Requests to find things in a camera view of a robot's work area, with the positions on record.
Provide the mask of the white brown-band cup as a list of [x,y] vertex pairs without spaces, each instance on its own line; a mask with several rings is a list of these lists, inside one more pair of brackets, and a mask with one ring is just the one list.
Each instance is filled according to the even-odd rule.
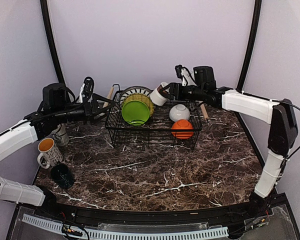
[[157,86],[149,95],[150,100],[152,101],[153,104],[156,106],[163,106],[166,101],[168,100],[167,98],[163,97],[160,94],[160,90],[163,89],[168,85],[167,82],[161,82],[159,86]]

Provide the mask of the floral white tall cup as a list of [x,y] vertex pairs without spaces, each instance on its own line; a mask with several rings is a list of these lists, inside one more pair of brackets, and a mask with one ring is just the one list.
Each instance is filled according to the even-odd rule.
[[65,146],[69,143],[69,136],[64,124],[58,125],[57,129],[53,130],[51,135],[56,144],[59,146]]

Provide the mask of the patterned white mug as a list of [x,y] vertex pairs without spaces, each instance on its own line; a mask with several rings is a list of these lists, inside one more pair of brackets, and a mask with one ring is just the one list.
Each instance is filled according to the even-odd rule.
[[38,144],[37,162],[43,169],[54,167],[63,160],[63,156],[52,138],[45,138]]

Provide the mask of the dark green mug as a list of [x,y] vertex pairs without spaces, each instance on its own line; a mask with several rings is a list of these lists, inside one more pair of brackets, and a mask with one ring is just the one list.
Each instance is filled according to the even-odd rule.
[[51,179],[64,190],[71,188],[75,183],[74,175],[64,163],[53,166],[50,171],[50,176]]

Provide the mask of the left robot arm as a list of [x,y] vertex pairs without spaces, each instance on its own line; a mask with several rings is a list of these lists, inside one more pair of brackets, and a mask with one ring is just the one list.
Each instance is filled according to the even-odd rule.
[[[21,148],[42,140],[68,122],[95,124],[103,118],[114,101],[93,92],[94,80],[84,79],[78,97],[63,83],[52,83],[42,90],[42,102],[37,111],[26,115],[14,126],[0,133],[0,162]],[[60,206],[48,197],[49,190],[22,184],[0,176],[0,201],[40,207],[50,218],[57,218]]]

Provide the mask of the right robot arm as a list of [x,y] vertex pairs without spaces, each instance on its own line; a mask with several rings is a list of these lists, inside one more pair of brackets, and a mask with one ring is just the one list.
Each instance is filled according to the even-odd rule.
[[234,111],[270,125],[268,155],[254,193],[265,199],[272,192],[285,161],[298,136],[298,125],[292,103],[288,99],[275,100],[241,93],[230,87],[217,87],[211,66],[196,66],[193,74],[182,65],[175,67],[182,83],[172,82],[159,93],[170,100],[201,101],[211,107]]

